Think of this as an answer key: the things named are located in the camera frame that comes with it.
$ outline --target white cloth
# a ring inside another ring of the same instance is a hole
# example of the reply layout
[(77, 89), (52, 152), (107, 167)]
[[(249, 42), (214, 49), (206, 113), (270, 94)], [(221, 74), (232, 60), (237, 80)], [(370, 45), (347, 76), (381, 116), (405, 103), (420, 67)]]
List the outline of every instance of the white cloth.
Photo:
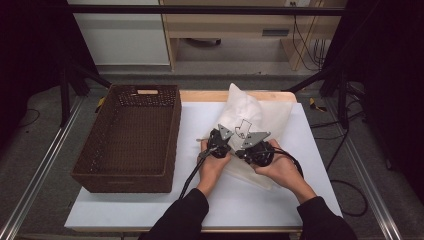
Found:
[(234, 152), (240, 149), (244, 137), (249, 132), (270, 132), (271, 135), (265, 141), (281, 139), (292, 106), (292, 102), (258, 101), (235, 84), (231, 84), (225, 107), (216, 124), (212, 126), (218, 128), (218, 124), (221, 124), (234, 133), (229, 141), (232, 148), (231, 161), (225, 167), (225, 172), (254, 185), (271, 189), (273, 181), (256, 174), (244, 160), (235, 156)]

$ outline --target person's hand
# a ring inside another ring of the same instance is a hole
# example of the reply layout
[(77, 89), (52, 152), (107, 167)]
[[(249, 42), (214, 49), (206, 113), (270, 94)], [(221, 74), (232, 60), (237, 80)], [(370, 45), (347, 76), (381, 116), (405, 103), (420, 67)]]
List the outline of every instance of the person's hand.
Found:
[[(201, 142), (201, 151), (205, 151), (207, 148), (207, 140), (203, 140)], [(212, 155), (209, 155), (206, 160), (203, 162), (202, 166), (199, 169), (200, 182), (197, 185), (197, 189), (199, 189), (206, 197), (214, 189), (216, 183), (221, 176), (222, 170), (225, 165), (229, 163), (231, 160), (230, 153), (224, 158), (216, 158)]]
[[(274, 148), (281, 149), (275, 139), (268, 141)], [(316, 197), (315, 192), (302, 178), (296, 165), (292, 160), (283, 154), (274, 154), (274, 159), (271, 164), (266, 167), (252, 166), (257, 174), (267, 176), (274, 180), (278, 185), (292, 191), (299, 203), (303, 203), (313, 197)]]

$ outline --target metal bracket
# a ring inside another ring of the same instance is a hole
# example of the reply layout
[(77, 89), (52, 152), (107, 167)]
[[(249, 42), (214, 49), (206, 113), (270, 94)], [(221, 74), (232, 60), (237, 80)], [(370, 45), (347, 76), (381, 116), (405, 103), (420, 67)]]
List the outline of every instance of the metal bracket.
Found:
[(221, 134), (222, 140), (227, 140), (231, 136), (234, 135), (233, 132), (231, 132), (228, 128), (222, 126), (221, 124), (218, 124), (219, 133)]
[(267, 138), (269, 135), (271, 135), (270, 132), (252, 132), (247, 134), (246, 139), (243, 142), (243, 145), (241, 146), (241, 149), (251, 148), (254, 147), (256, 144)]

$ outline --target left hand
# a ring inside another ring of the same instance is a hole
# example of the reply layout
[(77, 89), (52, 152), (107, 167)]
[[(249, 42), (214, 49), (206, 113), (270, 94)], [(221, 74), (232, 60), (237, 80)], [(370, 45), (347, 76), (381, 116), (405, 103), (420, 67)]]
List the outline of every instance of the left hand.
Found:
[[(203, 140), (201, 142), (201, 151), (205, 151), (207, 148), (208, 141)], [(200, 182), (197, 185), (197, 189), (199, 189), (206, 197), (214, 189), (216, 183), (221, 176), (222, 170), (225, 165), (229, 163), (231, 160), (230, 153), (224, 158), (216, 158), (212, 155), (209, 155), (206, 160), (203, 162), (203, 165), (199, 169)]]

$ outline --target black stand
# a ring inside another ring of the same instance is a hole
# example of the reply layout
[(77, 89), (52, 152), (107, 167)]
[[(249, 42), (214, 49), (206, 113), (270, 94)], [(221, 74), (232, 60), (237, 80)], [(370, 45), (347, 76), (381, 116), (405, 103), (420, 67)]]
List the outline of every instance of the black stand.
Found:
[(338, 96), (338, 113), (337, 116), (341, 122), (343, 128), (348, 128), (347, 109), (346, 109), (346, 93), (347, 93), (347, 73), (345, 71), (346, 66), (353, 63), (355, 56), (360, 52), (363, 44), (366, 43), (366, 39), (370, 37), (370, 18), (372, 17), (374, 10), (378, 7), (380, 0), (376, 0), (374, 5), (367, 11), (367, 15), (362, 20), (356, 31), (351, 35), (350, 39), (347, 40), (339, 54), (332, 59), (331, 63), (324, 64), (323, 70), (309, 77), (305, 81), (283, 91), (289, 91), (296, 93), (308, 85), (325, 80), (321, 89), (320, 94), (323, 97), (331, 96), (334, 91), (339, 87)]
[(63, 127), (70, 116), (69, 84), (71, 84), (77, 95), (85, 96), (90, 89), (84, 81), (84, 78), (90, 78), (106, 88), (109, 88), (111, 83), (98, 74), (77, 64), (74, 59), (72, 59), (72, 54), (65, 46), (62, 39), (60, 39), (55, 31), (52, 31), (45, 17), (42, 15), (43, 11), (38, 9), (39, 6), (36, 1), (19, 0), (19, 5), (22, 14), (30, 19), (30, 24), (34, 29), (37, 29), (38, 37), (49, 46), (49, 53), (60, 69), (60, 92), (62, 100), (62, 121), (60, 126)]

